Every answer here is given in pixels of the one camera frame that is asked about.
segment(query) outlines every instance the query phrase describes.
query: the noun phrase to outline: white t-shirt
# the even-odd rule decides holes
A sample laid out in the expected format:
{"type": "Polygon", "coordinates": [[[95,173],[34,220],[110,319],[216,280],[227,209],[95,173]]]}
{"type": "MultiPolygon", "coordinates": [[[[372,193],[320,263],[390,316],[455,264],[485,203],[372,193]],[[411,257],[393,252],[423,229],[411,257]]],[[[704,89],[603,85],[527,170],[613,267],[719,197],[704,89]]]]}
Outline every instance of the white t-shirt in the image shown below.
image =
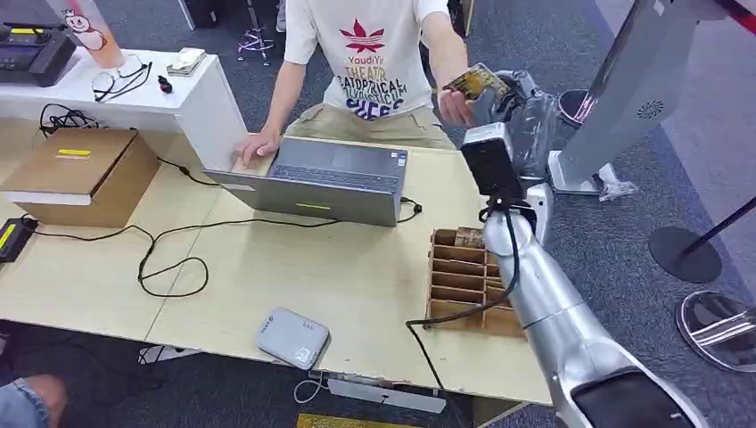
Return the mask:
{"type": "Polygon", "coordinates": [[[318,43],[333,70],[324,103],[372,120],[432,107],[420,29],[448,0],[286,0],[284,59],[307,64],[318,43]]]}

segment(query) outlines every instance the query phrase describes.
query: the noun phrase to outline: white cord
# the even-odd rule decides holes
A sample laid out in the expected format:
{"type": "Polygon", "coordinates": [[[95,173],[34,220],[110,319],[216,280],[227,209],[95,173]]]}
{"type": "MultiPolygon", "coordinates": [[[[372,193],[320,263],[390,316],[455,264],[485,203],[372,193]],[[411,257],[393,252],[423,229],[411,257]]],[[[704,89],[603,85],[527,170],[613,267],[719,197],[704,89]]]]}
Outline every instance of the white cord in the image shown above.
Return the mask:
{"type": "Polygon", "coordinates": [[[297,383],[297,386],[294,387],[294,401],[296,401],[297,404],[309,403],[310,401],[312,401],[313,399],[315,399],[315,396],[320,392],[321,389],[329,391],[328,387],[325,386],[325,385],[323,385],[323,372],[320,372],[320,380],[318,380],[318,381],[313,381],[312,379],[307,379],[307,380],[304,380],[304,381],[302,381],[300,383],[297,383]],[[300,399],[299,396],[297,395],[297,391],[299,391],[300,390],[300,386],[304,385],[305,383],[312,383],[314,385],[317,385],[317,388],[315,388],[315,391],[312,393],[312,395],[310,395],[306,399],[300,399]]]}

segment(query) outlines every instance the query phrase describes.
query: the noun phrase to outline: laptop lid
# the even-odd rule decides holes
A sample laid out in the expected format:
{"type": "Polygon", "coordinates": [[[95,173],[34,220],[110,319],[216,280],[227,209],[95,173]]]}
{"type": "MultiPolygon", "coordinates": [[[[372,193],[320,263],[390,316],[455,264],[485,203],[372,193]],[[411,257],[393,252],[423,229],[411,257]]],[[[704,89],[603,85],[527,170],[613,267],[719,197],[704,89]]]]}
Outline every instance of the laptop lid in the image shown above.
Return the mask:
{"type": "Polygon", "coordinates": [[[234,172],[203,170],[255,210],[329,218],[368,225],[397,225],[394,195],[315,185],[234,172]]]}

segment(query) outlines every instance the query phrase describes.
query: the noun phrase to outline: khaki pants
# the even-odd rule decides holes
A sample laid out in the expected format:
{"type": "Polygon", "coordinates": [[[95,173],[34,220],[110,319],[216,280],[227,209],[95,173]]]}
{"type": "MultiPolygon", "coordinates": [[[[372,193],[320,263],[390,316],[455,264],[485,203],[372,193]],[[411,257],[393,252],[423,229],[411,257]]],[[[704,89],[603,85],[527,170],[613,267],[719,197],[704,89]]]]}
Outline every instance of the khaki pants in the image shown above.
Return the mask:
{"type": "Polygon", "coordinates": [[[351,111],[318,104],[302,113],[300,118],[286,129],[285,135],[456,149],[441,130],[439,118],[428,107],[368,121],[362,120],[351,111]]]}

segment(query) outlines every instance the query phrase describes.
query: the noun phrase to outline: red logo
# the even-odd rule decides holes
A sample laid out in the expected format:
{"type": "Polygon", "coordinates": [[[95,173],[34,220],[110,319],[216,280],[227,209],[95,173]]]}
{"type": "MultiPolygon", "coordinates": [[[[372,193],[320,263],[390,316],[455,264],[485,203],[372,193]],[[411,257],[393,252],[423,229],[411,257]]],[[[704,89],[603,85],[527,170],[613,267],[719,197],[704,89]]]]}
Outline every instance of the red logo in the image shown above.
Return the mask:
{"type": "Polygon", "coordinates": [[[378,52],[378,49],[385,46],[381,43],[381,39],[383,38],[383,29],[374,31],[370,33],[370,36],[368,36],[367,32],[365,32],[365,29],[362,28],[362,26],[359,24],[359,21],[357,20],[355,20],[354,34],[344,29],[340,29],[339,31],[351,42],[347,45],[347,47],[351,49],[357,49],[358,54],[365,50],[368,50],[375,54],[376,52],[378,52]]]}

